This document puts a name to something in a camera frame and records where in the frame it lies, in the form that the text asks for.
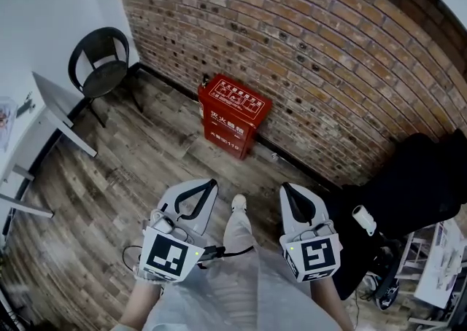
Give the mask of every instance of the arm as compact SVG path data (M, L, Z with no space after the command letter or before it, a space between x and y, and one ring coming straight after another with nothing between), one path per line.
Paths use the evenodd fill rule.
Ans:
M160 294L161 286L136 280L130 300L126 304L122 318L120 318L120 323L135 330L142 330L147 316L158 302Z
M353 331L352 321L350 321L349 314L345 311L333 279L328 277L312 281L310 286L313 301L328 313L343 331Z

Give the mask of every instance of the fire extinguisher box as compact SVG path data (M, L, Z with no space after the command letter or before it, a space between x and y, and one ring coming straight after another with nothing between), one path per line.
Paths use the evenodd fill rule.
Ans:
M222 74L205 87L199 86L198 96L204 137L244 159L256 129L271 109L271 100Z

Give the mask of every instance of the white shoe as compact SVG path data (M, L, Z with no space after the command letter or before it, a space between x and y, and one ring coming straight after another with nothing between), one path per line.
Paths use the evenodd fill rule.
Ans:
M247 198L242 194L236 194L232 200L232 213L235 211L247 211Z

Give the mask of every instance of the paper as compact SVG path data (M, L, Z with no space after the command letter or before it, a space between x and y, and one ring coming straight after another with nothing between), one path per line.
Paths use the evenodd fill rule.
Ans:
M7 151L9 136L15 123L18 105L6 96L0 96L0 149Z

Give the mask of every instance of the brick wall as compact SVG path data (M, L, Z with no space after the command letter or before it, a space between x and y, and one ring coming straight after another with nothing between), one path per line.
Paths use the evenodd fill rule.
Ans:
M261 133L336 184L394 143L467 133L467 36L437 0L123 0L142 62L221 72L274 102Z

